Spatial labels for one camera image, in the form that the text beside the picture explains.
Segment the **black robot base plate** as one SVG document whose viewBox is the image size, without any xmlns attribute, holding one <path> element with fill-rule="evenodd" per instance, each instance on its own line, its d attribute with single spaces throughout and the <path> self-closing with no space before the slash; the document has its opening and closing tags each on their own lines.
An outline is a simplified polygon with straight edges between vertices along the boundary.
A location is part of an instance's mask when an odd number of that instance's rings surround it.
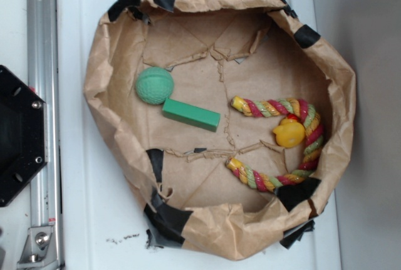
<svg viewBox="0 0 401 270">
<path fill-rule="evenodd" d="M 46 103 L 1 66 L 1 207 L 47 164 Z"/>
</svg>

